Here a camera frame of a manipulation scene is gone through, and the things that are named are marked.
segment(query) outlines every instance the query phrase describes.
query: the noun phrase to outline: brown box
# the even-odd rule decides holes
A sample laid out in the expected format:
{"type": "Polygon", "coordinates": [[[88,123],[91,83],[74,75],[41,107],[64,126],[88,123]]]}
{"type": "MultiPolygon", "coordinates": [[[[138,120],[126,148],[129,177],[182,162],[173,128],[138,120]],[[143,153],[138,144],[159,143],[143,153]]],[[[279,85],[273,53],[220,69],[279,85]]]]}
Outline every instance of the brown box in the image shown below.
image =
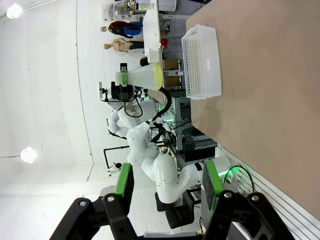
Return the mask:
{"type": "MultiPolygon", "coordinates": [[[[163,71],[179,70],[179,63],[176,59],[163,60],[163,71]]],[[[165,76],[164,87],[180,86],[180,78],[178,76],[165,76]]]]}

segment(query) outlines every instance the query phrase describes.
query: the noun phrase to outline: green light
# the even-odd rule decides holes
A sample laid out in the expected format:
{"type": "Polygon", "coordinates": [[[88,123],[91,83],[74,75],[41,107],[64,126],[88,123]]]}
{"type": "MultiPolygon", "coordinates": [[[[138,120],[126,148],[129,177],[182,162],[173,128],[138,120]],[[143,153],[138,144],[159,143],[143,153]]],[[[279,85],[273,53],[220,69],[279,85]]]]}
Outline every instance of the green light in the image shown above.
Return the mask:
{"type": "Polygon", "coordinates": [[[227,172],[228,172],[228,170],[227,171],[222,171],[222,172],[218,173],[218,176],[221,177],[222,175],[227,174],[227,172]]]}

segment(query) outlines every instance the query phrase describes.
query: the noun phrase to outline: ceiling light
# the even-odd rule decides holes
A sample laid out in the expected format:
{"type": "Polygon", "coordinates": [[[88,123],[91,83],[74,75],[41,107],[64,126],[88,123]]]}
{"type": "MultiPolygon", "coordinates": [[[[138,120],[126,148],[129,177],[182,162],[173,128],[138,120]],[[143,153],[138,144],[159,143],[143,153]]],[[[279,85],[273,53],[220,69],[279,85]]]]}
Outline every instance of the ceiling light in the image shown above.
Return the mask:
{"type": "Polygon", "coordinates": [[[22,11],[23,11],[22,8],[18,4],[14,3],[6,11],[6,16],[9,19],[17,19],[21,15],[22,11]]]}
{"type": "Polygon", "coordinates": [[[37,153],[30,146],[28,146],[21,151],[20,157],[21,157],[22,161],[24,161],[28,164],[32,164],[34,162],[34,160],[37,158],[37,153]]]}

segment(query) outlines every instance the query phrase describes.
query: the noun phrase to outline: white plastic basket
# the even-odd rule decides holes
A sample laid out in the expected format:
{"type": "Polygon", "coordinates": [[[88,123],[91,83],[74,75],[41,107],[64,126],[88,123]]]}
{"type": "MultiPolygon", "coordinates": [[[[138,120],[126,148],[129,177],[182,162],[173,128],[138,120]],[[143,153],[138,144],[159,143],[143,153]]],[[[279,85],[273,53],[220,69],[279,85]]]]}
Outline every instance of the white plastic basket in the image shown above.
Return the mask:
{"type": "Polygon", "coordinates": [[[181,39],[187,98],[199,100],[221,95],[216,29],[197,24],[181,39]]]}

